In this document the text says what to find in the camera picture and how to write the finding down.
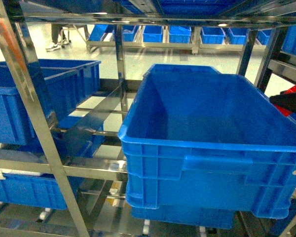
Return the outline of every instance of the white roller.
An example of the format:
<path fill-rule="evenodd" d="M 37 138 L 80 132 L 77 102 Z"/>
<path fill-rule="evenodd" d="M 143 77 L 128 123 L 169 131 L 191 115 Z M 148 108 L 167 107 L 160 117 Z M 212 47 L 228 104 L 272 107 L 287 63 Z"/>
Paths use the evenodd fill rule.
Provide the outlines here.
<path fill-rule="evenodd" d="M 47 211 L 42 211 L 41 214 L 39 215 L 39 219 L 44 221 L 46 219 L 47 215 L 48 215 Z"/>
<path fill-rule="evenodd" d="M 145 219 L 145 221 L 144 221 L 144 225 L 145 225 L 145 226 L 150 225 L 150 220 Z"/>
<path fill-rule="evenodd" d="M 143 235 L 148 235 L 149 234 L 149 226 L 144 226 L 143 227 Z"/>

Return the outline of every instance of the metal shelf frame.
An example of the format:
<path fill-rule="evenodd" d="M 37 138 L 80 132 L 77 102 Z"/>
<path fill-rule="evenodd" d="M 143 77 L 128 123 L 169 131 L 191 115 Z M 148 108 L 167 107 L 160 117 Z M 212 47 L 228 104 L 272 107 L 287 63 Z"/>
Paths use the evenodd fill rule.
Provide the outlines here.
<path fill-rule="evenodd" d="M 20 234 L 31 233 L 39 237 L 131 236 L 90 229 L 92 228 L 91 219 L 96 219 L 98 209 L 101 209 L 101 204 L 103 204 L 101 197 L 110 195 L 108 188 L 112 181 L 122 181 L 125 187 L 127 170 L 122 151 L 116 160 L 101 159 L 96 155 L 93 159 L 74 157 L 75 153 L 92 134 L 105 135 L 108 143 L 119 145 L 116 133 L 97 130 L 111 113 L 121 114 L 122 119 L 125 118 L 128 111 L 127 98 L 134 95 L 140 83 L 126 80 L 124 48 L 129 45 L 122 40 L 122 25 L 189 25 L 195 27 L 197 33 L 195 35 L 199 35 L 198 31 L 201 26 L 218 26 L 221 23 L 227 24 L 228 27 L 248 28 L 248 41 L 244 46 L 239 46 L 242 49 L 242 55 L 237 73 L 243 76 L 246 73 L 256 41 L 257 30 L 274 28 L 264 53 L 256 86 L 265 91 L 271 73 L 276 73 L 285 79 L 296 82 L 296 76 L 292 76 L 290 73 L 291 71 L 296 72 L 296 57 L 280 52 L 287 26 L 296 24 L 296 17 L 281 16 L 292 11 L 292 9 L 285 7 L 283 1 L 265 1 L 270 6 L 274 2 L 278 3 L 276 7 L 269 7 L 265 10 L 265 12 L 276 12 L 278 10 L 276 15 L 272 16 L 266 16 L 269 14 L 264 12 L 261 13 L 261 16 L 251 14 L 251 12 L 255 11 L 254 9 L 251 10 L 249 16 L 246 16 L 247 13 L 241 11 L 241 9 L 250 1 L 244 1 L 242 5 L 218 17 L 163 15 L 158 0 L 131 0 L 131 2 L 145 14 L 23 13 L 17 0 L 0 0 L 0 47 L 44 151 L 44 156 L 39 158 L 39 162 L 30 162 L 31 155 L 28 153 L 0 150 L 0 168 L 53 174 L 75 224 L 75 228 L 68 228 L 48 223 L 29 223 L 0 218 L 0 231 Z M 67 161 L 64 162 L 60 159 L 52 137 L 54 132 L 61 132 L 60 128 L 58 128 L 57 116 L 54 112 L 47 113 L 40 105 L 42 99 L 50 101 L 50 98 L 26 21 L 67 24 L 114 24 L 115 42 L 110 42 L 110 46 L 114 45 L 116 47 L 118 80 L 102 79 L 102 89 L 111 93 L 95 108 L 91 110 L 85 109 L 88 114 L 74 127 L 63 130 L 63 136 L 70 153 Z M 198 37 L 194 36 L 193 38 L 193 42 L 197 44 Z M 119 103 L 121 103 L 121 111 L 115 111 Z M 68 176 L 105 180 L 102 189 L 97 192 L 99 197 L 96 201 L 95 211 L 92 211 L 91 215 L 85 210 L 85 203 L 81 205 L 81 203 L 77 202 L 68 182 Z M 123 199 L 124 191 L 123 188 L 120 195 L 111 195 L 111 197 Z M 246 215 L 240 213 L 239 219 L 245 219 L 245 217 Z M 247 230 L 247 236 L 253 235 Z"/>

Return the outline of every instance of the sneaker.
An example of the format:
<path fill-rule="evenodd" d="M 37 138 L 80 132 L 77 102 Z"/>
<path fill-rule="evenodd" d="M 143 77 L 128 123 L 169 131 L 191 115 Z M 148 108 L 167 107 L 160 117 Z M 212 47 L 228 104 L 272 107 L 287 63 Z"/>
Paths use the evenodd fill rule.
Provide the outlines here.
<path fill-rule="evenodd" d="M 46 48 L 46 51 L 54 51 L 60 49 L 60 45 L 54 44 L 53 42 L 49 44 L 49 46 Z"/>
<path fill-rule="evenodd" d="M 67 39 L 63 39 L 63 45 L 69 44 L 69 41 Z"/>

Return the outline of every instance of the metal tube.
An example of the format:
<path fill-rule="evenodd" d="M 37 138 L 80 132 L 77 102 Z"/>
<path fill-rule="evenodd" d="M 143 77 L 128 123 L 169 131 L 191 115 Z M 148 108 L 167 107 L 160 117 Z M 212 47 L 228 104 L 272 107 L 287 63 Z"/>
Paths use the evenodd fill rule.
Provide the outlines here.
<path fill-rule="evenodd" d="M 5 3 L 0 0 L 0 47 L 79 235 L 89 237 L 50 132 L 57 118 L 51 107 L 43 109 L 40 104 L 46 99 L 52 105 L 29 30 L 24 21 L 13 25 L 9 21 L 16 11 L 23 14 L 21 7 L 15 0 Z"/>
<path fill-rule="evenodd" d="M 272 75 L 272 70 L 268 68 L 268 65 L 272 59 L 276 60 L 278 58 L 287 30 L 287 27 L 272 30 L 255 81 L 255 86 L 262 92 L 265 92 L 267 84 L 270 81 Z"/>
<path fill-rule="evenodd" d="M 258 31 L 257 30 L 247 30 L 247 42 L 242 48 L 242 55 L 237 68 L 237 74 L 241 76 L 246 75 L 249 60 L 252 54 L 253 46 L 256 42 Z"/>
<path fill-rule="evenodd" d="M 116 60 L 117 60 L 117 71 L 118 71 L 118 81 L 121 85 L 120 103 L 122 112 L 128 111 L 127 103 L 127 82 L 126 82 L 126 71 L 125 71 L 125 55 L 123 48 L 123 26 L 115 25 L 115 45 L 116 45 Z"/>
<path fill-rule="evenodd" d="M 296 17 L 285 16 L 189 16 L 189 15 L 160 15 L 160 14 L 106 14 L 98 15 L 93 13 L 48 13 L 28 12 L 25 13 L 27 21 L 41 21 L 49 23 L 66 24 L 131 24 L 131 25 L 173 25 L 173 26 L 212 26 L 215 27 L 221 22 L 229 27 L 245 27 L 268 29 L 275 27 L 290 26 L 296 24 Z"/>

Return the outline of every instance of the crate rim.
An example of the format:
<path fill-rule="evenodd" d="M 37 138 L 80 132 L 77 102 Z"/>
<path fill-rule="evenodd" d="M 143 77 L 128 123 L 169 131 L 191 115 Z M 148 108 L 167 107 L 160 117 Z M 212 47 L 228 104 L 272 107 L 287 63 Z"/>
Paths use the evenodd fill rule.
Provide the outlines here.
<path fill-rule="evenodd" d="M 232 76 L 238 77 L 241 80 L 249 82 L 249 85 L 262 97 L 263 100 L 269 102 L 269 99 L 260 90 L 258 90 L 249 80 L 244 76 L 235 74 L 218 74 L 218 77 Z M 149 80 L 149 74 L 143 78 L 138 92 L 134 98 L 133 104 L 130 107 L 127 116 L 118 131 L 118 137 L 122 142 L 130 144 L 141 144 L 141 145 L 157 145 L 167 147 L 184 147 L 184 148 L 199 148 L 199 149 L 216 149 L 216 150 L 233 150 L 233 151 L 263 151 L 263 152 L 295 152 L 296 146 L 277 146 L 277 145 L 256 145 L 256 144 L 234 144 L 234 143 L 210 143 L 210 142 L 191 142 L 191 141 L 178 141 L 178 140 L 165 140 L 165 139 L 149 139 L 149 138 L 135 138 L 127 135 L 128 127 L 130 126 L 132 117 L 135 115 L 135 110 L 141 100 L 141 94 L 143 93 L 144 87 Z M 279 115 L 282 116 L 275 106 L 272 107 Z M 287 118 L 296 125 L 296 121 L 292 118 Z"/>

